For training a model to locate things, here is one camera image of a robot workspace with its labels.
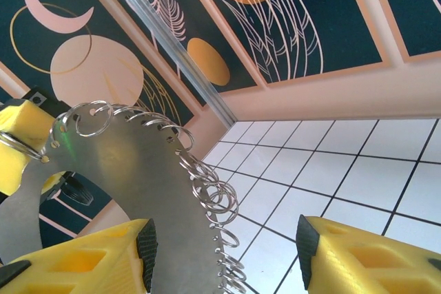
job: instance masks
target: yellow 3d-printed block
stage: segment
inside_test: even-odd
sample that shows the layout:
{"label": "yellow 3d-printed block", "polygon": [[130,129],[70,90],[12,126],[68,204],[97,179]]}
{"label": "yellow 3d-printed block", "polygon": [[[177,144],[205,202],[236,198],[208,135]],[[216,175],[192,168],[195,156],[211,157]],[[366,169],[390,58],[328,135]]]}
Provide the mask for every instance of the yellow 3d-printed block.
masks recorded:
{"label": "yellow 3d-printed block", "polygon": [[[39,151],[49,136],[54,118],[30,101],[0,111],[0,131],[8,132]],[[0,143],[0,191],[7,196],[20,186],[21,174],[30,158]],[[63,174],[54,174],[45,182],[42,193],[53,187]]]}
{"label": "yellow 3d-printed block", "polygon": [[30,266],[0,294],[145,294],[156,248],[153,220],[126,222],[11,262]]}
{"label": "yellow 3d-printed block", "polygon": [[296,244],[310,294],[441,293],[441,255],[432,251],[304,216]]}

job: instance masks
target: silver metal plate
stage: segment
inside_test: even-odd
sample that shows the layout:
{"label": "silver metal plate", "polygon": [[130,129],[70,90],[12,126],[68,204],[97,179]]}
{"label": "silver metal plate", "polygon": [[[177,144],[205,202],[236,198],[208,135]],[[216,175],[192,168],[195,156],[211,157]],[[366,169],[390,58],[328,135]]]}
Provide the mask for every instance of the silver metal plate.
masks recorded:
{"label": "silver metal plate", "polygon": [[[84,107],[79,127],[87,134],[100,129],[105,112],[91,116]],[[130,219],[153,218],[158,236],[158,253],[152,280],[152,294],[221,293],[216,264],[222,248],[213,241],[217,230],[209,228],[205,210],[192,194],[189,174],[175,154],[183,149],[171,129],[142,126],[148,118],[131,122],[121,113],[99,136],[86,138],[75,131],[75,121],[62,132],[57,123],[54,137],[43,153],[49,162],[31,160],[16,193],[0,204],[0,257],[4,263],[41,249],[39,201],[43,183],[52,174],[74,171],[107,192]]]}

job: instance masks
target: white floor tile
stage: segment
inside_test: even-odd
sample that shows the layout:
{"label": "white floor tile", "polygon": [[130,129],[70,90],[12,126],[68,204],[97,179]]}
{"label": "white floor tile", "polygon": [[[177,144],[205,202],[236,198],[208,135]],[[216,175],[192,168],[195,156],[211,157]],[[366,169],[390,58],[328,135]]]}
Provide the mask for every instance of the white floor tile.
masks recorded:
{"label": "white floor tile", "polygon": [[441,227],[395,215],[386,236],[441,254]]}
{"label": "white floor tile", "polygon": [[257,146],[239,167],[238,172],[259,177],[279,150],[280,148],[276,147]]}
{"label": "white floor tile", "polygon": [[434,122],[435,120],[381,120],[361,154],[416,160]]}
{"label": "white floor tile", "polygon": [[436,129],[430,138],[429,144],[427,145],[421,160],[441,162],[441,123],[436,125]]}
{"label": "white floor tile", "polygon": [[242,259],[247,283],[259,293],[274,293],[296,255],[296,244],[263,229]]}
{"label": "white floor tile", "polygon": [[282,149],[262,178],[290,185],[308,161],[311,153],[311,151]]}
{"label": "white floor tile", "polygon": [[390,214],[340,200],[332,200],[323,218],[381,234]]}
{"label": "white floor tile", "polygon": [[204,157],[203,161],[208,165],[218,165],[222,158],[227,155],[230,149],[234,146],[231,143],[218,143],[214,148]]}
{"label": "white floor tile", "polygon": [[279,203],[287,187],[258,180],[240,205],[240,214],[263,224]]}
{"label": "white floor tile", "polygon": [[331,198],[318,194],[289,189],[266,226],[295,240],[300,215],[321,216],[329,200]]}
{"label": "white floor tile", "polygon": [[332,124],[332,120],[303,121],[285,147],[315,149]]}
{"label": "white floor tile", "polygon": [[299,124],[300,121],[298,120],[275,122],[259,142],[259,145],[282,147]]}
{"label": "white floor tile", "polygon": [[345,177],[355,156],[315,152],[294,186],[332,195]]}
{"label": "white floor tile", "polygon": [[441,165],[420,163],[412,176],[398,213],[441,223]]}
{"label": "white floor tile", "polygon": [[[237,216],[233,222],[225,225],[225,228],[228,231],[231,231],[240,241],[239,247],[237,248],[225,247],[225,252],[237,260],[242,256],[245,249],[247,249],[251,241],[261,229],[260,226],[240,216]],[[232,241],[228,235],[223,234],[223,237],[229,242]]]}
{"label": "white floor tile", "polygon": [[241,203],[243,198],[247,195],[247,193],[253,187],[256,181],[257,178],[255,177],[249,177],[242,174],[234,174],[228,180],[228,183],[236,190],[237,198],[239,200],[239,203]]}
{"label": "white floor tile", "polygon": [[337,196],[392,210],[413,169],[414,162],[359,157]]}
{"label": "white floor tile", "polygon": [[229,170],[237,170],[239,165],[247,158],[253,148],[253,145],[235,145],[218,166]]}
{"label": "white floor tile", "polygon": [[219,176],[219,180],[222,180],[223,182],[227,182],[231,176],[233,176],[233,171],[228,171],[224,169],[215,168],[216,173]]}
{"label": "white floor tile", "polygon": [[245,144],[257,144],[273,123],[274,122],[254,122],[242,138],[239,139],[239,142]]}
{"label": "white floor tile", "polygon": [[308,294],[303,284],[300,262],[296,260],[288,276],[282,283],[282,286],[276,292],[277,294]]}
{"label": "white floor tile", "polygon": [[237,140],[248,130],[253,122],[236,122],[228,130],[228,132],[222,137],[220,141],[229,141],[231,143],[237,143]]}
{"label": "white floor tile", "polygon": [[317,150],[357,154],[375,123],[376,120],[337,120]]}

